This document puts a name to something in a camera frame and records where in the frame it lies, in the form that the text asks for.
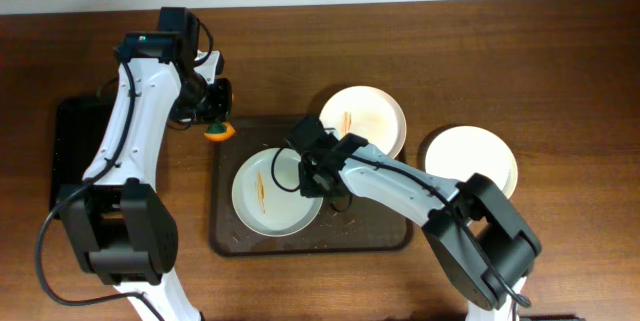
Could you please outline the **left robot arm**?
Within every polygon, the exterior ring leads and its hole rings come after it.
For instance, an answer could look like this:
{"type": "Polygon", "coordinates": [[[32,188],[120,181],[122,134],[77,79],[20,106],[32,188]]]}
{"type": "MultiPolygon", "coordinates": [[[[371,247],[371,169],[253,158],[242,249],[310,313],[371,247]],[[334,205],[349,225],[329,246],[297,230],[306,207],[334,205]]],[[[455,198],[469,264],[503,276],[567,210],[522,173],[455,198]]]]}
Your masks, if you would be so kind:
{"type": "Polygon", "coordinates": [[[198,49],[208,30],[184,7],[164,7],[156,30],[131,32],[115,50],[118,92],[97,153],[79,185],[64,185],[60,215],[81,269],[115,288],[144,320],[200,320],[175,270],[178,229],[156,192],[169,121],[223,126],[232,88],[224,59],[198,49]]]}

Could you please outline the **green and orange sponge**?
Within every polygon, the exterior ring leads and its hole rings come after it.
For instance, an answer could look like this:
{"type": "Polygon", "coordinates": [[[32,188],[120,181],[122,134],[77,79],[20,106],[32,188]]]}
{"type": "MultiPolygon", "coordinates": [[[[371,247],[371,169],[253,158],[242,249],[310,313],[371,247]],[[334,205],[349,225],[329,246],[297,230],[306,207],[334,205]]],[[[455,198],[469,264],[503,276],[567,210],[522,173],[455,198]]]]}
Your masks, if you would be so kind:
{"type": "Polygon", "coordinates": [[[236,130],[231,123],[224,121],[210,125],[204,132],[204,136],[212,142],[223,142],[234,136],[235,133],[236,130]]]}

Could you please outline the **grey-white plate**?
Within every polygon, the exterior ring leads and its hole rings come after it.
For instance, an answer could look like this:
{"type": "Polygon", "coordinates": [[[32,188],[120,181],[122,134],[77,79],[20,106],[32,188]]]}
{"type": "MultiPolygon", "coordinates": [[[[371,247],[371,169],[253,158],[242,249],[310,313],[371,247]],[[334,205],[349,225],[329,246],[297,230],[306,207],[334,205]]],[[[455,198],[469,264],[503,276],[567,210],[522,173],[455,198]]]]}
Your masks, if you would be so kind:
{"type": "Polygon", "coordinates": [[[308,198],[300,191],[282,190],[273,181],[271,165],[279,148],[249,157],[237,171],[231,191],[236,215],[255,233],[284,237],[308,226],[319,214],[322,197],[308,198]]]}

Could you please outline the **small black tray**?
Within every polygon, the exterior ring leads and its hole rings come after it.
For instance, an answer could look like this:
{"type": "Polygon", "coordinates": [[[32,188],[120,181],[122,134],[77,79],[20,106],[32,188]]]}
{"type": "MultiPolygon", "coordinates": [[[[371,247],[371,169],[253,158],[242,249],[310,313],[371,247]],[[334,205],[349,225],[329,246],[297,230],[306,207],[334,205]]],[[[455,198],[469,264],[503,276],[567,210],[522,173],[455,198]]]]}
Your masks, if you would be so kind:
{"type": "Polygon", "coordinates": [[[81,184],[85,170],[103,139],[114,96],[64,99],[56,108],[49,209],[57,203],[61,185],[81,184]]]}

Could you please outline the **white plate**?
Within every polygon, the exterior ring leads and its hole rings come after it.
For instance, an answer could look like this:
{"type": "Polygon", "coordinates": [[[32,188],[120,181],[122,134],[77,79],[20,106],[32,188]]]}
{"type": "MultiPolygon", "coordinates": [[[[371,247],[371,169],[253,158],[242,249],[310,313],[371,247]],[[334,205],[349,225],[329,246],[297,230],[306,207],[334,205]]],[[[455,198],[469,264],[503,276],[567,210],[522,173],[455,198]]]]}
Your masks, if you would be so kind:
{"type": "Polygon", "coordinates": [[[479,173],[493,181],[507,199],[518,182],[518,166],[509,146],[494,133],[475,126],[455,126],[438,133],[426,148],[424,170],[460,181],[479,173]]]}
{"type": "Polygon", "coordinates": [[[398,102],[381,89],[352,86],[340,90],[324,104],[320,116],[325,128],[338,138],[347,133],[363,137],[395,158],[402,150],[407,124],[398,102]]]}

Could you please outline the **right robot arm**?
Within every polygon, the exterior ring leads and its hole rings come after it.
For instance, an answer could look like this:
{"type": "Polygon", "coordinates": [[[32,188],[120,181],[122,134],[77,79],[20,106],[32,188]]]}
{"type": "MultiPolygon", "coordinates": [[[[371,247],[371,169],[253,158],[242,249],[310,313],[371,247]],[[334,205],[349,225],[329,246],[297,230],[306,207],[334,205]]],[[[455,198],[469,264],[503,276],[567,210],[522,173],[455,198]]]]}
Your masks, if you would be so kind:
{"type": "Polygon", "coordinates": [[[492,313],[530,307],[515,286],[532,272],[542,245],[488,177],[433,176],[363,137],[336,137],[316,116],[301,119],[287,143],[300,157],[302,196],[348,192],[376,201],[421,227],[448,280],[472,304],[492,313]]]}

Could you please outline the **large brown serving tray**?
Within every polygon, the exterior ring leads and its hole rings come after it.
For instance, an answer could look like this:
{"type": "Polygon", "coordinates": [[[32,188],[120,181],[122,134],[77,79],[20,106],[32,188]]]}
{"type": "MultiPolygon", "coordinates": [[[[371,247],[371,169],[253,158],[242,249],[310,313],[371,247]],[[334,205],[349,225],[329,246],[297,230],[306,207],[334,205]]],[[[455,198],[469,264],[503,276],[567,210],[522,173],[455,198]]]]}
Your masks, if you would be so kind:
{"type": "Polygon", "coordinates": [[[397,251],[414,235],[414,224],[388,207],[361,197],[325,201],[302,231],[284,237],[260,235],[238,218],[232,206],[232,184],[253,154],[286,144],[294,116],[256,116],[233,122],[236,134],[213,145],[209,243],[224,257],[397,251]]]}

